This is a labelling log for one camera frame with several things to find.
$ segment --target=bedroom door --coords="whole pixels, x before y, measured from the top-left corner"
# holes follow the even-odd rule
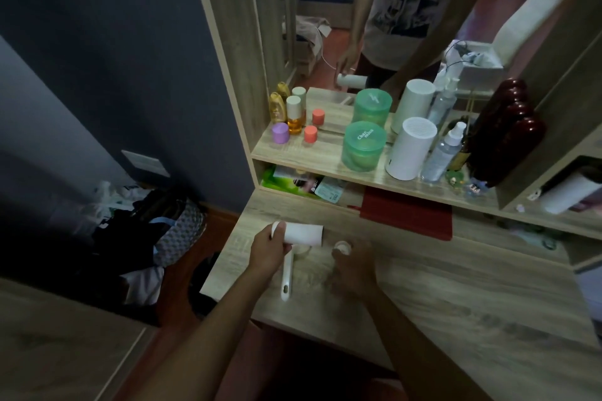
[[[255,0],[255,3],[267,85],[273,91],[280,81],[290,83],[296,72],[297,0]]]

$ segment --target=cabinet door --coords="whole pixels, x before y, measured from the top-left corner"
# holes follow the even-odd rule
[[[255,0],[266,66],[267,85],[271,91],[280,81],[290,82],[296,69],[297,0]]]
[[[0,278],[0,399],[110,399],[154,329]]]

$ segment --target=wooden desk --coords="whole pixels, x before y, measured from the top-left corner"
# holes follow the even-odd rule
[[[295,258],[288,302],[274,276],[254,319],[392,368],[365,308],[338,288],[330,256],[338,240],[368,239],[382,288],[494,400],[602,397],[602,354],[566,254],[483,219],[455,216],[455,237],[443,242],[258,189],[201,293],[221,299],[247,266],[254,235],[281,219],[324,225],[323,247]]]

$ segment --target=red folder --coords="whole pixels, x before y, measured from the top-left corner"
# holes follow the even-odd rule
[[[449,241],[453,236],[451,209],[450,205],[443,203],[366,187],[359,216]]]

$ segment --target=hand holding lint roller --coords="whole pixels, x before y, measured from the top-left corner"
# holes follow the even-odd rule
[[[272,235],[275,234],[278,221],[272,224]],[[292,245],[321,246],[323,225],[310,225],[304,223],[286,223],[284,233],[284,242]],[[282,285],[280,297],[287,301],[291,295],[291,278],[293,276],[293,257],[295,253],[303,251],[302,247],[294,248],[284,257],[284,266],[282,268]]]

